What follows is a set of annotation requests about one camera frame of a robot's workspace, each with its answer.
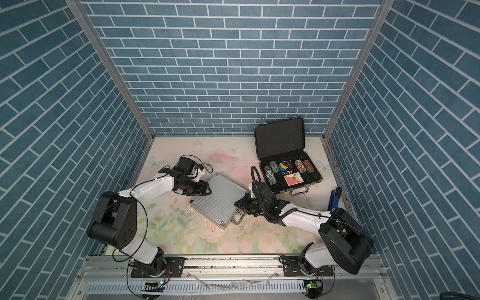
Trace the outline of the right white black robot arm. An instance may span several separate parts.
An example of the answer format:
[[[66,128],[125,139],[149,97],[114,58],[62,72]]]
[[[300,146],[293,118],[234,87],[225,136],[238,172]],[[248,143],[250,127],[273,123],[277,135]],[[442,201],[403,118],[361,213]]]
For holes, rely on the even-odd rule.
[[[371,254],[372,238],[340,207],[334,211],[313,211],[276,197],[267,201],[249,194],[234,205],[245,215],[262,216],[272,224],[299,228],[320,237],[320,243],[308,243],[292,263],[287,263],[306,276],[330,265],[357,275]]]

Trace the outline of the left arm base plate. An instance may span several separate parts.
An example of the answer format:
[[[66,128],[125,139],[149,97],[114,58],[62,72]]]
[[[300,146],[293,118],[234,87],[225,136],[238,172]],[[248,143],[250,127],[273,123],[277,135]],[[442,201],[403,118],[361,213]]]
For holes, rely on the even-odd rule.
[[[185,267],[185,257],[157,257],[151,264],[136,260],[129,263],[132,278],[180,278]]]

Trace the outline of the silver aluminium poker case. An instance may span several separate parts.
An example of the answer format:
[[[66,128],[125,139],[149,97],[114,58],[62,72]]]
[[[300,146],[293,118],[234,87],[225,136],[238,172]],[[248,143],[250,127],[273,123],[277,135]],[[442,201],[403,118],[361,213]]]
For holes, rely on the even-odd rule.
[[[207,183],[211,194],[193,197],[191,206],[225,231],[238,212],[235,202],[242,199],[247,191],[220,173],[216,173]]]

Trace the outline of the black poker set case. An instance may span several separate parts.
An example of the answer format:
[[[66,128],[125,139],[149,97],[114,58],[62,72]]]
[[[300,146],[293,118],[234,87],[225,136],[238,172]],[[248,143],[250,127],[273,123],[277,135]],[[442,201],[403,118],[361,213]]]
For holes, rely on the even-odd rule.
[[[260,124],[254,127],[253,133],[261,173],[274,194],[292,193],[294,190],[302,188],[307,193],[309,186],[323,180],[321,173],[306,152],[305,121],[302,117]],[[304,182],[295,186],[288,186],[284,175],[282,175],[283,171],[280,170],[280,172],[274,174],[277,183],[271,186],[263,168],[269,166],[270,161],[276,161],[279,165],[282,161],[288,160],[292,161],[293,173],[298,173],[295,165],[296,160],[310,160],[315,172],[301,173]]]

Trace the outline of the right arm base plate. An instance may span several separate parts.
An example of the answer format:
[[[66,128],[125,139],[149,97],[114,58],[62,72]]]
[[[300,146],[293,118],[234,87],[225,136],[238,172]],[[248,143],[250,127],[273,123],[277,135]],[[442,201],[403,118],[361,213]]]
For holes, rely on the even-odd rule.
[[[282,255],[278,257],[278,260],[286,277],[333,276],[335,273],[332,266],[327,265],[315,268],[305,258],[299,256]]]

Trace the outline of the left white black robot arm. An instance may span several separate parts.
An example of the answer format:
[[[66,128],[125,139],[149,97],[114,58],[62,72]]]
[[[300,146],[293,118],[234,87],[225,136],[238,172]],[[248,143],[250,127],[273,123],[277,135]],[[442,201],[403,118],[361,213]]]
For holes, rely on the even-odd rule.
[[[185,175],[161,172],[150,180],[120,192],[104,192],[97,202],[86,234],[89,238],[115,247],[121,253],[144,265],[157,265],[161,250],[146,241],[146,234],[137,232],[137,213],[158,196],[170,191],[185,196],[208,196],[206,181]]]

